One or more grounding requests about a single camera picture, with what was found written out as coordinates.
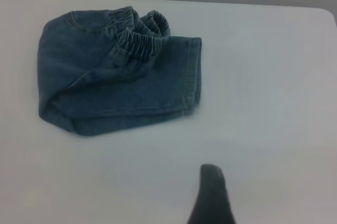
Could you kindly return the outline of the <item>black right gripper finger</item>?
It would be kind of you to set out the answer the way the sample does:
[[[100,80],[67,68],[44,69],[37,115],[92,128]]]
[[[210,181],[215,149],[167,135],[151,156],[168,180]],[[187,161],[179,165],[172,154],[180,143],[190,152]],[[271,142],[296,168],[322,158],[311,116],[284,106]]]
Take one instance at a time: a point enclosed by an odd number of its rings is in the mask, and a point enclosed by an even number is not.
[[[236,223],[225,178],[218,166],[201,165],[199,191],[188,223]]]

